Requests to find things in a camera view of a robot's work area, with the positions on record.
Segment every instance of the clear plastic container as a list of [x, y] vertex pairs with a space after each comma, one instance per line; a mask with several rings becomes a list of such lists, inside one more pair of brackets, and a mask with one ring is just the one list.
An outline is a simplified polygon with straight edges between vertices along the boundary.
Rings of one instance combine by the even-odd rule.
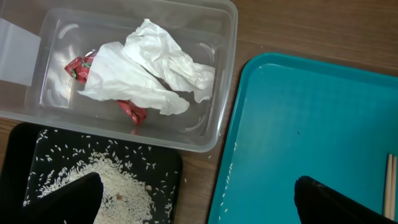
[[[230, 1], [8, 0], [0, 18], [41, 38], [31, 86], [0, 80], [0, 116], [196, 152], [216, 144], [235, 56], [238, 12]], [[115, 101], [79, 95], [84, 86], [63, 68], [102, 44], [124, 44], [145, 18], [166, 29], [194, 62], [214, 66], [216, 75], [210, 100], [196, 103], [192, 93], [178, 92], [190, 102], [186, 112], [148, 109], [137, 127]]]

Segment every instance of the blue plastic tray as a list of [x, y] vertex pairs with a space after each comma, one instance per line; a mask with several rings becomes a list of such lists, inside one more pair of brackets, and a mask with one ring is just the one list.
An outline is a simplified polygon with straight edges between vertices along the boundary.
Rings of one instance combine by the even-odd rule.
[[302, 175], [382, 213], [389, 152], [398, 155], [398, 78], [259, 55], [241, 76], [209, 223], [300, 223]]

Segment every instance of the rice pile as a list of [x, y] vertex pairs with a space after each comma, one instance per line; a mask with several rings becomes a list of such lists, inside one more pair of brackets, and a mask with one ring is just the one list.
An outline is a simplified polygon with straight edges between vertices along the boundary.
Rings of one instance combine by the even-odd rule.
[[114, 163], [106, 158], [108, 153], [91, 153], [90, 163], [79, 161], [70, 170], [63, 168], [51, 185], [40, 188], [39, 198], [83, 177], [97, 172], [104, 185], [103, 200], [94, 224], [142, 224], [151, 220], [150, 208], [153, 201], [146, 191], [145, 182], [122, 171], [123, 165], [116, 157]]

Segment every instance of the wooden chopstick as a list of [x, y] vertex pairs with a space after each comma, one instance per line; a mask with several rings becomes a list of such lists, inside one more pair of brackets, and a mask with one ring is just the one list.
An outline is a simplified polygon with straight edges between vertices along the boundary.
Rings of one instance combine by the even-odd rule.
[[396, 188], [397, 188], [397, 157], [394, 156], [392, 159], [392, 181], [391, 181], [391, 207], [390, 207], [390, 219], [394, 221], [396, 214]]
[[383, 215], [386, 218], [390, 218], [391, 211], [391, 182], [392, 182], [392, 154], [388, 155], [387, 160], [387, 174], [386, 174], [386, 186], [384, 192], [384, 211]]

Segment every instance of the white paper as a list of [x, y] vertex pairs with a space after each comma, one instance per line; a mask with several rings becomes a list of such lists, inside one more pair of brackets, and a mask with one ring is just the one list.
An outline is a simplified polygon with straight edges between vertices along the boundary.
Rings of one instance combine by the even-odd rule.
[[80, 94], [94, 100], [131, 100], [140, 108], [161, 114], [180, 114], [189, 102], [166, 90], [159, 81], [123, 52], [119, 42], [104, 44], [95, 56]]
[[174, 91], [193, 91], [199, 103], [211, 98], [215, 69], [194, 63], [166, 30], [149, 19], [127, 37], [123, 51]]

